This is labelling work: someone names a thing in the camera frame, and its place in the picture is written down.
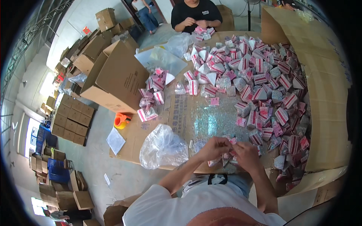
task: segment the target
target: person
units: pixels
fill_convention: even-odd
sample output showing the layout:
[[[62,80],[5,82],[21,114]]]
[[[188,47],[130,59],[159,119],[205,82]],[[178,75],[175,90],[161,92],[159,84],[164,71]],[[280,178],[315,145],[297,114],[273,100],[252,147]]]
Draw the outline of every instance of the person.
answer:
[[[138,11],[140,19],[144,23],[146,29],[151,35],[154,34],[159,25],[151,12],[149,5],[145,2],[145,0],[133,0],[132,6],[136,11]]]
[[[226,174],[191,178],[202,163],[232,150],[250,179]],[[256,188],[257,207],[248,201],[251,179]],[[182,185],[182,197],[171,198]],[[125,226],[286,223],[278,215],[277,197],[259,161],[257,147],[246,142],[232,145],[221,137],[211,138],[197,154],[152,185],[127,209],[122,219]]]
[[[281,4],[278,6],[278,8],[281,9],[287,9],[291,11],[299,9],[299,7],[295,4],[294,0],[281,0],[280,3]]]
[[[220,11],[210,0],[184,0],[176,4],[171,13],[172,28],[190,33],[197,26],[218,27],[223,22]]]
[[[59,222],[75,223],[76,221],[90,220],[92,214],[89,210],[68,210],[68,211],[53,211],[43,209],[45,216]]]

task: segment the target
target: white paper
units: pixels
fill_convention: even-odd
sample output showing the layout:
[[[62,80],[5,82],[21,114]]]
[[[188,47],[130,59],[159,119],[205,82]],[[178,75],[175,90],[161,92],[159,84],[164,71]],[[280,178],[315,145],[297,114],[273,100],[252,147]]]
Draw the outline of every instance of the white paper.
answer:
[[[106,179],[106,182],[108,184],[108,186],[111,184],[111,181],[109,180],[107,174],[104,174],[104,179]]]
[[[121,148],[126,142],[124,138],[119,134],[117,129],[114,127],[109,133],[106,141],[115,155],[117,155],[117,153],[121,150]]]

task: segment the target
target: blue plastic crate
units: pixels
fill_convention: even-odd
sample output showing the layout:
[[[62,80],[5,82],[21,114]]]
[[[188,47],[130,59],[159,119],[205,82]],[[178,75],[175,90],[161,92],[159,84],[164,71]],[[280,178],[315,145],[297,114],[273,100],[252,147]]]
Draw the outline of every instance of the blue plastic crate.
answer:
[[[48,159],[49,180],[57,183],[68,183],[70,180],[69,170],[64,169],[64,162],[52,158]]]

